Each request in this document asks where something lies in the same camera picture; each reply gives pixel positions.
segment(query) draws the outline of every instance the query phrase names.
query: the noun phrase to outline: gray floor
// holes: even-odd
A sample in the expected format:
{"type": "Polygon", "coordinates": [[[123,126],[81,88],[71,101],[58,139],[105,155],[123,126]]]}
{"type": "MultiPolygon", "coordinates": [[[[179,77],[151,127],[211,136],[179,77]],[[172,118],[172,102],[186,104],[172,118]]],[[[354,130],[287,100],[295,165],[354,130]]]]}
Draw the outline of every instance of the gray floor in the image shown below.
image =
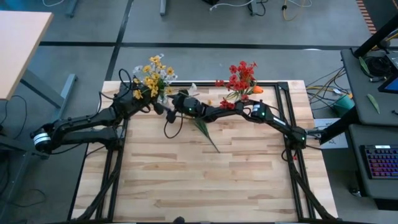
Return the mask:
{"type": "MultiPolygon", "coordinates": [[[[52,11],[55,13],[44,40],[114,42],[118,36],[127,0],[81,0],[76,16],[65,17],[66,0],[55,7],[43,7],[41,0],[0,0],[0,9],[52,11]]],[[[269,0],[264,17],[251,17],[246,8],[219,7],[209,13],[209,6],[199,0],[169,0],[167,15],[159,16],[158,0],[135,0],[124,42],[229,43],[280,45],[360,45],[370,33],[355,0],[313,0],[313,7],[292,22],[284,22],[282,0],[269,0]]],[[[297,11],[289,6],[289,16],[297,11]]],[[[79,80],[73,89],[65,116],[93,113],[98,104],[112,47],[39,47],[29,68],[51,84],[62,89],[69,73],[79,80]]],[[[301,79],[309,83],[341,67],[339,51],[317,50],[253,50],[253,49],[191,49],[191,48],[121,48],[114,68],[131,71],[147,63],[147,58],[164,53],[164,63],[174,67],[180,80],[214,80],[228,77],[228,67],[240,60],[256,61],[256,76],[262,80],[301,79]]],[[[338,84],[349,88],[342,77],[338,84]]],[[[19,138],[30,141],[29,133],[49,122],[53,108],[25,86],[16,94],[28,102],[27,126],[19,138]]],[[[312,105],[314,109],[322,104],[312,105]]],[[[4,116],[4,102],[0,117],[4,116]]],[[[15,135],[24,117],[23,104],[11,100],[6,131],[15,135]]],[[[315,110],[316,118],[335,116],[330,110],[315,110]]],[[[33,160],[16,198],[19,203],[35,201],[37,195],[27,192],[43,190],[47,201],[30,208],[12,208],[12,221],[28,219],[29,223],[64,221],[67,217],[85,147],[52,156],[47,161],[33,160]]],[[[325,155],[326,161],[333,156],[325,155]]],[[[356,198],[347,192],[352,170],[328,170],[339,217],[357,222],[393,223],[397,212],[377,210],[368,198],[356,198]]]]}

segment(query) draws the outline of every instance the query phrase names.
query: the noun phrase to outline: orange object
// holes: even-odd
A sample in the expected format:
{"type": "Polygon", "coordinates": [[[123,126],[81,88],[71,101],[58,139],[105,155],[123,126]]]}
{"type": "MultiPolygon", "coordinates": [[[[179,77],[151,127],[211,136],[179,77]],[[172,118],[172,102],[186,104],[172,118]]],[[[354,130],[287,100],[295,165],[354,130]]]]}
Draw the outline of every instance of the orange object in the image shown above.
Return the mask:
{"type": "Polygon", "coordinates": [[[254,94],[259,94],[259,93],[262,93],[264,90],[261,88],[261,87],[259,87],[259,86],[255,86],[254,88],[253,88],[253,93],[254,94]]]}

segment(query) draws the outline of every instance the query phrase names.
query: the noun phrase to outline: desk leg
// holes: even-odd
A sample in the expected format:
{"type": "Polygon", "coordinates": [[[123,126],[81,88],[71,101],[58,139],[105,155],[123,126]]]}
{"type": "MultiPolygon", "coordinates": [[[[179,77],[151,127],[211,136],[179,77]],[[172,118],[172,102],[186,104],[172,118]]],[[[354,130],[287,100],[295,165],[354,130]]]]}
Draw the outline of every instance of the desk leg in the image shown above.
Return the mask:
{"type": "Polygon", "coordinates": [[[345,132],[351,124],[359,124],[359,118],[355,106],[345,113],[342,118],[323,130],[320,143],[323,144],[345,132]]]}
{"type": "Polygon", "coordinates": [[[66,15],[70,18],[75,16],[76,6],[79,0],[70,0],[66,15]]]}
{"type": "Polygon", "coordinates": [[[59,119],[65,109],[70,90],[76,79],[77,76],[75,74],[70,74],[61,94],[58,94],[51,86],[45,84],[43,80],[29,70],[26,70],[25,75],[21,79],[21,83],[51,103],[56,108],[53,119],[59,119]]]}
{"type": "Polygon", "coordinates": [[[167,0],[160,0],[160,15],[164,16],[166,14],[166,3],[167,0]]]}
{"type": "Polygon", "coordinates": [[[258,11],[257,11],[257,0],[254,0],[250,4],[251,4],[251,10],[252,10],[251,15],[255,16],[258,13],[258,11]]]}

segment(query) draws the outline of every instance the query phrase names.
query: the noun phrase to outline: wooden tabletop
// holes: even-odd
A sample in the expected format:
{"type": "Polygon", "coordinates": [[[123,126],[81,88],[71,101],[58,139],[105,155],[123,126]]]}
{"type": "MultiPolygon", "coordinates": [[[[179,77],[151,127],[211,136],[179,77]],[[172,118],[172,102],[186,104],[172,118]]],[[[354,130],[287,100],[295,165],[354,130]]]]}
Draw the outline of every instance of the wooden tabletop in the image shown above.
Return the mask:
{"type": "Polygon", "coordinates": [[[52,20],[50,12],[0,11],[0,100],[10,100],[52,20]]]}
{"type": "MultiPolygon", "coordinates": [[[[103,92],[111,96],[119,84],[105,82],[103,92]]],[[[304,82],[289,81],[289,88],[297,125],[314,127],[304,82]]],[[[228,92],[198,87],[198,93],[200,101],[218,105],[228,92]]],[[[265,87],[263,94],[250,98],[277,106],[273,88],[265,87]]],[[[103,108],[110,104],[103,98],[103,108]]],[[[181,133],[173,139],[164,136],[164,125],[165,116],[153,110],[130,120],[114,221],[172,222],[178,216],[187,222],[297,221],[288,166],[280,157],[284,150],[281,133],[240,116],[221,118],[208,124],[221,151],[218,154],[190,121],[184,121],[181,133]]],[[[179,119],[168,125],[169,136],[179,126],[179,119]]],[[[315,141],[308,144],[318,146],[315,141]]],[[[100,146],[90,144],[88,151],[100,146]]],[[[322,152],[305,149],[303,154],[311,190],[337,216],[322,152]]],[[[72,217],[81,215],[98,193],[105,159],[106,150],[87,157],[72,217]]],[[[308,213],[302,191],[300,195],[308,213]]]]}

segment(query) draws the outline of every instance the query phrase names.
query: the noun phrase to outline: keyboard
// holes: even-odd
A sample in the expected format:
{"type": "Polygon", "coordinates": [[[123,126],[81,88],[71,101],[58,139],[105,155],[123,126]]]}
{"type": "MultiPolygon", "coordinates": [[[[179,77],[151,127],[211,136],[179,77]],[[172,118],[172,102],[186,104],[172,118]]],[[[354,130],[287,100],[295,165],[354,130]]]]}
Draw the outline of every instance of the keyboard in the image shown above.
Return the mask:
{"type": "Polygon", "coordinates": [[[398,179],[398,146],[361,146],[370,179],[398,179]]]}

